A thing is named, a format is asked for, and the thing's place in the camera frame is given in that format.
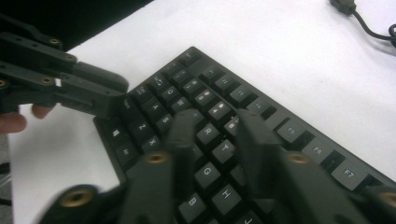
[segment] cable connector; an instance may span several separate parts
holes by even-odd
[[[354,0],[330,0],[330,3],[338,9],[341,13],[349,16],[356,10]]]

